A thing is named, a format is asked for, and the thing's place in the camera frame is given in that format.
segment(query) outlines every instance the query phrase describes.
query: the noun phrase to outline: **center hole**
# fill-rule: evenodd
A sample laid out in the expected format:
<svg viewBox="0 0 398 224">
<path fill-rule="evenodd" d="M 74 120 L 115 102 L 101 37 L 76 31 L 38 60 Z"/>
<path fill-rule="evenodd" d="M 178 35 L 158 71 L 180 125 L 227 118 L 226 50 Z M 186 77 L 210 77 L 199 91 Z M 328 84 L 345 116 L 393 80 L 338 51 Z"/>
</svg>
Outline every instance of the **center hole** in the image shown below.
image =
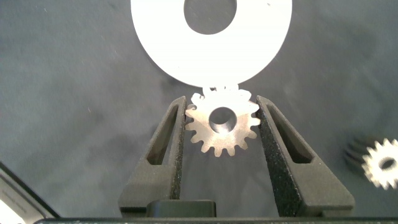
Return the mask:
<svg viewBox="0 0 398 224">
<path fill-rule="evenodd" d="M 217 108 L 211 112 L 209 124 L 216 133 L 228 133 L 235 128 L 236 114 L 229 108 Z"/>
<path fill-rule="evenodd" d="M 191 29 L 200 34 L 216 34 L 235 17 L 236 0 L 185 0 L 184 15 Z"/>
<path fill-rule="evenodd" d="M 392 167 L 395 163 L 396 163 L 395 159 L 386 158 L 380 162 L 379 167 L 384 170 Z"/>
</svg>

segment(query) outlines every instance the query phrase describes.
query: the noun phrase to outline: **dark gray table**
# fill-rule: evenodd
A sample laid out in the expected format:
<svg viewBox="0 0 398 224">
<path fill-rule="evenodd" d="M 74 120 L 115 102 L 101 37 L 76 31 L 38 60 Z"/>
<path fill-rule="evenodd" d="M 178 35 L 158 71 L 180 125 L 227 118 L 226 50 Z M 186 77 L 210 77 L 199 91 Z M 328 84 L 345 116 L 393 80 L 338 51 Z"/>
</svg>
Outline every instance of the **dark gray table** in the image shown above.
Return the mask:
<svg viewBox="0 0 398 224">
<path fill-rule="evenodd" d="M 397 216 L 398 190 L 342 159 L 356 133 L 397 137 L 397 11 L 394 0 L 295 0 L 280 52 L 240 85 L 280 108 L 355 196 L 356 216 Z M 147 57 L 129 1 L 0 1 L 0 159 L 64 217 L 120 216 L 169 103 L 200 91 Z M 259 139 L 219 159 L 188 141 L 184 156 L 183 199 L 215 200 L 221 217 L 277 216 Z"/>
</svg>

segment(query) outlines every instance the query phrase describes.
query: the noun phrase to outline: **white paper disc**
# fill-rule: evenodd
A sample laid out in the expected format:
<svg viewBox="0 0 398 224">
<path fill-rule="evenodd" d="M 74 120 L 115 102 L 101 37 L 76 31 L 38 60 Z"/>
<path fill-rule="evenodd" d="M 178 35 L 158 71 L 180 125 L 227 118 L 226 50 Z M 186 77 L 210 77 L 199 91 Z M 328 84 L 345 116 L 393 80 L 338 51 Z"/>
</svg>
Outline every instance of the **white paper disc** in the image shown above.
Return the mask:
<svg viewBox="0 0 398 224">
<path fill-rule="evenodd" d="M 230 25 L 217 34 L 192 30 L 184 0 L 131 0 L 138 38 L 167 74 L 189 85 L 226 86 L 258 74 L 283 44 L 292 0 L 236 0 Z"/>
</svg>

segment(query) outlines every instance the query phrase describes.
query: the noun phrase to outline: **partial gear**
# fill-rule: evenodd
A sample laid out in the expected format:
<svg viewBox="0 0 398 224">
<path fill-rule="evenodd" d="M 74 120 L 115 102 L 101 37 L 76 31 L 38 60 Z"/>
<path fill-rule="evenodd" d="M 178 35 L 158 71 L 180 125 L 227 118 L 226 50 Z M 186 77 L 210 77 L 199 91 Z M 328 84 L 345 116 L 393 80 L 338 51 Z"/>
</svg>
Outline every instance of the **partial gear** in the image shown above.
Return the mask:
<svg viewBox="0 0 398 224">
<path fill-rule="evenodd" d="M 369 155 L 363 156 L 365 163 L 362 168 L 365 176 L 376 187 L 382 186 L 387 190 L 389 186 L 397 188 L 398 182 L 398 141 L 389 142 L 384 139 L 383 145 L 375 142 L 375 149 L 368 147 Z"/>
<path fill-rule="evenodd" d="M 245 138 L 256 138 L 257 134 L 250 129 L 251 126 L 260 124 L 260 119 L 252 118 L 259 106 L 249 101 L 251 94 L 246 90 L 239 90 L 238 86 L 229 86 L 203 89 L 204 96 L 195 93 L 185 114 L 193 118 L 188 123 L 186 130 L 196 131 L 191 138 L 192 143 L 203 141 L 202 152 L 207 152 L 211 147 L 215 150 L 215 156 L 220 157 L 223 149 L 226 149 L 230 156 L 235 155 L 235 146 L 247 149 Z M 215 124 L 210 121 L 210 115 L 218 108 L 227 108 L 234 115 L 223 124 Z"/>
</svg>

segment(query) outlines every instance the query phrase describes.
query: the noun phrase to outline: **gear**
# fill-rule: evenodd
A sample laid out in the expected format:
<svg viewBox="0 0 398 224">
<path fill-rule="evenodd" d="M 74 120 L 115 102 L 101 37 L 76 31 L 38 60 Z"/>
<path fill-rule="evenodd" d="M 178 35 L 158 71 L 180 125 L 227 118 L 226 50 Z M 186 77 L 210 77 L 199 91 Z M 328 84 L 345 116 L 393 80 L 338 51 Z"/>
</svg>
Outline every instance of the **gear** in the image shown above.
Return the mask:
<svg viewBox="0 0 398 224">
<path fill-rule="evenodd" d="M 252 118 L 259 106 L 251 101 L 250 92 L 239 90 L 238 86 L 229 86 L 203 89 L 204 96 L 198 93 L 193 94 L 185 114 L 193 118 L 188 123 L 186 130 L 196 131 L 191 138 L 192 143 L 203 141 L 202 152 L 207 152 L 211 147 L 215 150 L 215 156 L 220 157 L 223 149 L 226 149 L 230 156 L 235 155 L 235 146 L 247 149 L 244 138 L 256 138 L 257 134 L 250 130 L 251 126 L 260 124 L 260 119 Z M 227 108 L 233 112 L 229 120 L 223 124 L 216 124 L 210 121 L 212 112 L 218 108 Z"/>
<path fill-rule="evenodd" d="M 362 168 L 365 170 L 365 175 L 376 187 L 381 185 L 384 190 L 387 190 L 391 185 L 393 189 L 396 189 L 398 182 L 398 141 L 394 139 L 389 142 L 388 139 L 384 139 L 383 145 L 377 141 L 374 143 L 376 148 L 368 147 L 370 155 L 363 156 L 365 163 Z M 384 167 L 387 161 L 392 162 L 392 164 Z"/>
</svg>

